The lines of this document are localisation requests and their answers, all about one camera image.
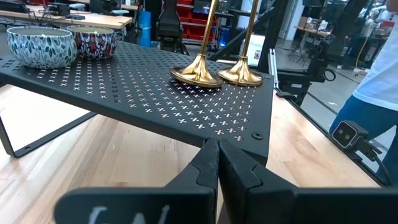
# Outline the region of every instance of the gray floor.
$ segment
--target gray floor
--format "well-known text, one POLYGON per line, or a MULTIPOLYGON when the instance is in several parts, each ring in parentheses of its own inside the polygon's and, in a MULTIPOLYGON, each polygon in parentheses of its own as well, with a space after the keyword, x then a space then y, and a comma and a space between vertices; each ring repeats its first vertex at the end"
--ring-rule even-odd
MULTIPOLYGON (((9 53, 7 46, 6 28, 0 26, 0 56, 9 53)), ((277 66, 278 68, 290 69, 305 69, 308 66, 309 59, 302 60, 298 57, 292 57, 290 60, 288 50, 291 48, 291 42, 280 40, 277 48, 277 66)), ((199 51, 198 46, 187 46, 190 55, 196 55, 199 51)), ((317 123, 323 128, 329 129, 330 124, 333 122, 336 114, 343 107, 345 101, 351 96, 354 89, 359 85, 363 77, 355 77, 354 72, 347 70, 338 70, 337 68, 330 67, 337 72, 336 80, 333 82, 313 83, 309 89, 309 94, 305 97, 302 104, 302 109, 306 111, 317 123)), ((395 135, 395 128, 384 133, 382 136, 377 137, 375 146, 383 149, 381 159, 384 157, 387 148, 390 146, 392 138, 395 135)), ((373 170, 378 168, 374 164, 366 160, 366 164, 373 170)))

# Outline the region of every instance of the metal frame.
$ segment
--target metal frame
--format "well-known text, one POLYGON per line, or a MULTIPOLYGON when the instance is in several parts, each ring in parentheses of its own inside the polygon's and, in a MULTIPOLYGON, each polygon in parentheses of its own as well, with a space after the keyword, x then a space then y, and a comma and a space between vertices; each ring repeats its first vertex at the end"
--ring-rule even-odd
POLYGON ((10 142, 10 139, 9 139, 7 131, 6 131, 6 127, 4 127, 4 124, 0 117, 0 140, 1 140, 2 145, 3 145, 4 149, 6 150, 7 154, 9 154, 10 156, 12 156, 14 158, 20 158, 20 157, 32 152, 33 150, 39 148, 40 146, 43 146, 45 143, 55 139, 56 137, 60 136, 61 134, 71 130, 75 126, 92 118, 95 115, 96 115, 96 113, 89 112, 89 113, 81 116, 80 118, 72 121, 71 123, 68 123, 68 124, 62 126, 61 128, 56 129, 55 131, 51 132, 50 134, 47 134, 47 135, 41 137, 40 139, 22 147, 16 151, 12 147, 12 144, 10 142))

